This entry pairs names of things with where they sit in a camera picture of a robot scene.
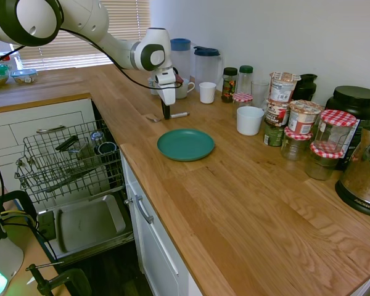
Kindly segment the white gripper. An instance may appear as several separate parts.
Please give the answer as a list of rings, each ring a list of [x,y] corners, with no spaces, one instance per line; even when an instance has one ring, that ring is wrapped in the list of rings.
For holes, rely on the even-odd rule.
[[[176,76],[172,68],[156,69],[154,71],[155,85],[161,98],[162,114],[166,120],[170,119],[170,106],[176,100]]]

